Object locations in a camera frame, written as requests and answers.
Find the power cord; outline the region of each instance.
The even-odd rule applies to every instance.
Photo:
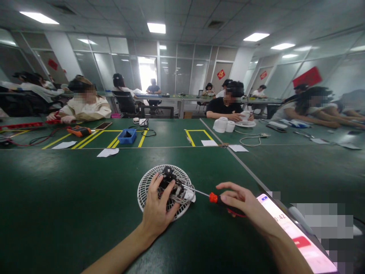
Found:
[[[251,136],[253,136],[253,137],[244,137],[244,138],[240,139],[240,143],[242,145],[245,145],[245,146],[248,146],[248,147],[257,147],[257,146],[261,145],[261,137],[266,138],[266,137],[271,136],[270,134],[267,134],[267,133],[248,134],[248,133],[243,133],[243,132],[240,132],[240,131],[237,131],[237,130],[235,130],[235,132],[240,133],[240,134],[244,134],[244,135],[251,135]],[[245,143],[242,142],[242,140],[244,140],[244,139],[250,139],[250,138],[258,138],[259,139],[259,143],[257,145],[247,145],[247,144],[245,144]]]

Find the black t-shirt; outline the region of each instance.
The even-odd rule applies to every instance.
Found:
[[[157,92],[157,91],[159,91],[160,90],[160,87],[159,86],[149,86],[148,88],[147,88],[149,91],[152,91],[153,93],[155,93],[155,92]]]
[[[221,114],[241,113],[243,111],[240,103],[233,103],[229,106],[224,105],[223,97],[215,98],[209,102],[206,111],[212,111]]]

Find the white wall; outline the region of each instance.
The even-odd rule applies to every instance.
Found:
[[[235,81],[244,81],[246,71],[250,66],[250,61],[254,55],[254,48],[239,48],[236,54],[235,61],[232,65],[229,78]]]
[[[77,74],[82,75],[81,68],[73,53],[71,43],[64,32],[44,32],[61,67],[66,71],[68,81]]]

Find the red screwdriver handle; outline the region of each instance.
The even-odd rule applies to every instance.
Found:
[[[235,215],[237,215],[237,216],[239,216],[241,218],[246,218],[246,214],[242,210],[240,210],[240,209],[238,209],[236,207],[233,207],[233,206],[230,206],[230,205],[225,204],[222,201],[221,197],[218,196],[218,195],[215,195],[213,192],[210,193],[210,195],[209,195],[209,201],[212,202],[212,203],[215,203],[215,204],[218,204],[220,206],[223,206],[223,207],[227,208],[228,211],[230,213],[232,213],[232,214],[235,214]]]

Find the white paper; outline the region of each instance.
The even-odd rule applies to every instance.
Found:
[[[311,141],[313,141],[314,143],[318,143],[318,144],[329,144],[329,142],[323,141],[322,139],[319,138],[311,138]]]
[[[56,145],[55,147],[52,147],[52,149],[61,149],[61,148],[68,148],[73,146],[74,144],[76,144],[77,141],[71,141],[71,142],[62,142],[58,145]]]
[[[230,149],[232,149],[234,152],[248,152],[247,149],[245,149],[243,146],[241,145],[229,145],[228,146]]]
[[[102,152],[99,153],[99,155],[97,157],[108,157],[110,155],[114,155],[117,154],[119,152],[119,148],[105,148],[103,149]]]
[[[205,147],[217,147],[218,144],[213,140],[202,140],[202,144]]]
[[[347,147],[347,148],[351,148],[351,149],[361,149],[357,146],[355,146],[354,144],[351,144],[351,143],[341,143],[339,144],[340,146],[342,147]]]

